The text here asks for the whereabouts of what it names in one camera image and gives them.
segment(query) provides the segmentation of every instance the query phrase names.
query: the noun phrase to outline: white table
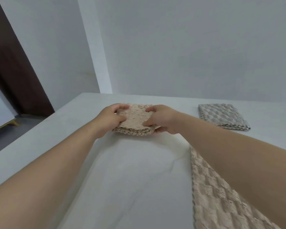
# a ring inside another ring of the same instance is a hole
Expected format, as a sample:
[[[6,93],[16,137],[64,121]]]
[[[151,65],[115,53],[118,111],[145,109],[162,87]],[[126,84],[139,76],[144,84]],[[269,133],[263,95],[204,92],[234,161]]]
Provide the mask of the white table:
[[[286,149],[285,103],[83,93],[0,151],[0,184],[118,102],[165,104],[196,117],[198,104],[233,104],[252,127],[239,133]],[[95,142],[49,228],[192,228],[189,158],[180,135],[108,133]]]

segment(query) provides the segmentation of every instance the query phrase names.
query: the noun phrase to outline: gray towel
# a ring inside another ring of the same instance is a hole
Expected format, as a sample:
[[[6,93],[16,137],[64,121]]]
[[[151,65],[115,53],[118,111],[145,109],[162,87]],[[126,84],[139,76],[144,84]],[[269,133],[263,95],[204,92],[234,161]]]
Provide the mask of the gray towel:
[[[199,104],[199,117],[225,129],[248,131],[248,122],[232,104]]]

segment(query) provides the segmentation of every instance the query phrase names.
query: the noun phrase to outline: textured towel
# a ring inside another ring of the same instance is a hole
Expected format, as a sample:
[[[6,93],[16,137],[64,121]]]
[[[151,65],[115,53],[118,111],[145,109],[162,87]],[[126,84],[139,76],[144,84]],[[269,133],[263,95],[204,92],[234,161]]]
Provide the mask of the textured towel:
[[[155,130],[155,126],[146,127],[142,123],[149,119],[153,114],[153,111],[146,112],[145,110],[152,106],[151,104],[129,104],[129,109],[118,109],[118,115],[124,115],[127,120],[119,123],[119,125],[113,129],[115,132],[121,132],[130,135],[149,135]]]
[[[280,229],[244,200],[191,148],[195,229]]]
[[[248,131],[251,127],[232,104],[199,104],[199,117],[225,129]]]

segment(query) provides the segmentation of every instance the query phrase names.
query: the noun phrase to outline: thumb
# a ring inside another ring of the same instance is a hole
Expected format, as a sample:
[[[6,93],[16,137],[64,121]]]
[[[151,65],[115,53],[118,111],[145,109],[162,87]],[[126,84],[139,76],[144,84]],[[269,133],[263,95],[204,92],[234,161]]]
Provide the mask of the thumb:
[[[127,120],[126,116],[119,116],[119,122],[123,122],[125,120]]]
[[[147,120],[147,121],[144,121],[143,126],[151,126],[151,125],[154,125],[154,122],[153,122],[153,115],[150,116],[150,118]]]

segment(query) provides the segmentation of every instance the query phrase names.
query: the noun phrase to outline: finger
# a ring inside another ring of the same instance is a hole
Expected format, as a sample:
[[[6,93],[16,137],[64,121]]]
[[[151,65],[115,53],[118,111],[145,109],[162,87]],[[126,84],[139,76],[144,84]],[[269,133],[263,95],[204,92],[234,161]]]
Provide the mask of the finger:
[[[117,116],[119,118],[119,122],[123,122],[123,121],[127,120],[126,116],[122,116],[122,115],[117,115]]]
[[[145,111],[146,112],[150,112],[150,111],[156,112],[159,109],[159,107],[160,107],[160,105],[153,105],[153,106],[147,108]]]
[[[128,109],[129,104],[113,104],[113,105],[110,105],[110,107],[111,107],[112,112],[115,112],[120,108]]]
[[[144,121],[143,126],[151,126],[151,125],[154,125],[154,122],[153,122],[153,115],[150,116],[150,118],[147,120],[147,121]]]
[[[155,129],[153,134],[159,134],[159,133],[166,132],[166,131],[167,131],[167,127],[159,127]]]

